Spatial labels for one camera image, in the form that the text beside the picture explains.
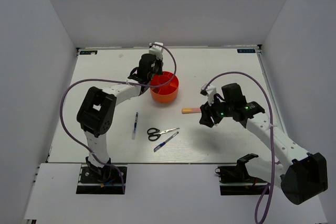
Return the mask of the yellow orange highlighter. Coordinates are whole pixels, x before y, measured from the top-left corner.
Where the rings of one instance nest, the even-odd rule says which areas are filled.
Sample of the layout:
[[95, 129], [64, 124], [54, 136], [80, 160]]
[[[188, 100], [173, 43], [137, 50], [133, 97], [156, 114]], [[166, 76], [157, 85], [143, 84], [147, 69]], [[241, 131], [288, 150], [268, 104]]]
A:
[[201, 113], [200, 108], [182, 108], [182, 114], [194, 114], [194, 113]]

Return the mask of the blue ballpoint pen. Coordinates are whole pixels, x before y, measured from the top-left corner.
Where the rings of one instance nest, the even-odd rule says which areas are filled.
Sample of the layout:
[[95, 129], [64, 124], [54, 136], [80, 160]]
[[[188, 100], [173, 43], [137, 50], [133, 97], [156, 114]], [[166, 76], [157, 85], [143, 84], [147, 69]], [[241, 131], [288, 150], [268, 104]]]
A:
[[156, 146], [153, 151], [157, 152], [160, 148], [162, 148], [164, 145], [166, 145], [171, 139], [176, 137], [179, 134], [179, 131], [175, 132], [173, 135], [171, 135], [168, 139], [166, 139], [164, 142], [160, 143], [158, 146]]

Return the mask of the black handled scissors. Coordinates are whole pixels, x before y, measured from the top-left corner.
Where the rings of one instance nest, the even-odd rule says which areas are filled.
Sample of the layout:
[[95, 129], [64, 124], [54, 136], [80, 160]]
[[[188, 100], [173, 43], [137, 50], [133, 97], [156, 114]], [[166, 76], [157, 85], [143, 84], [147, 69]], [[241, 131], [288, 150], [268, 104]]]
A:
[[179, 129], [180, 129], [179, 127], [167, 129], [167, 130], [159, 130], [154, 127], [149, 128], [147, 130], [148, 140], [151, 142], [157, 141], [161, 137], [161, 135], [169, 133], [169, 132], [177, 131]]

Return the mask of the blue gel pen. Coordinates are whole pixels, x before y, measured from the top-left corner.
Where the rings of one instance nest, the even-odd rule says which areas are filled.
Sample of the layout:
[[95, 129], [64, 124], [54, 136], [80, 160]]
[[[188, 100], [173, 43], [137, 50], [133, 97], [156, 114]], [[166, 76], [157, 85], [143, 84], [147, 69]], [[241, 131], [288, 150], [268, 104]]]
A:
[[136, 136], [136, 132], [137, 132], [138, 118], [139, 118], [139, 113], [136, 112], [135, 120], [134, 120], [134, 127], [133, 127], [132, 137], [131, 137], [132, 140], [135, 140], [135, 136]]

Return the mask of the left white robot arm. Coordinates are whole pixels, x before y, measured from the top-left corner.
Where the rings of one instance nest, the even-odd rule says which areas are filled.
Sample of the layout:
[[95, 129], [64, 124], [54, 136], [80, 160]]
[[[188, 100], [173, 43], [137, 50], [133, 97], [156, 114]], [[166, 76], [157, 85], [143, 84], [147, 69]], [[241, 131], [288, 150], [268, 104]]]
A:
[[88, 90], [77, 121], [90, 148], [86, 163], [98, 181], [104, 182], [111, 175], [111, 168], [107, 166], [111, 159], [107, 151], [106, 133], [111, 127], [116, 106], [145, 93], [153, 77], [162, 73], [162, 67], [162, 53], [149, 52], [141, 56], [139, 66], [127, 78], [128, 81], [135, 81], [136, 85], [116, 84], [107, 89], [91, 87]]

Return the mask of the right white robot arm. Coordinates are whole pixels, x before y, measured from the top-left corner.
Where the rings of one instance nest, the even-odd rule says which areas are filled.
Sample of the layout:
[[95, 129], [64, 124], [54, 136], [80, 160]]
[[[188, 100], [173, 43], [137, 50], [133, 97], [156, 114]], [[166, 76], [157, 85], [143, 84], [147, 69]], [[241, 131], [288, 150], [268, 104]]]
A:
[[295, 205], [328, 189], [327, 161], [322, 154], [310, 153], [272, 125], [264, 108], [255, 101], [247, 102], [237, 83], [223, 86], [222, 93], [218, 95], [213, 85], [201, 88], [207, 102], [200, 107], [200, 124], [213, 127], [223, 118], [232, 118], [273, 149], [280, 162], [273, 173], [271, 161], [257, 154], [246, 154], [237, 160], [235, 167], [224, 169], [221, 173], [224, 183], [252, 182], [254, 179], [270, 182], [274, 177], [275, 186]]

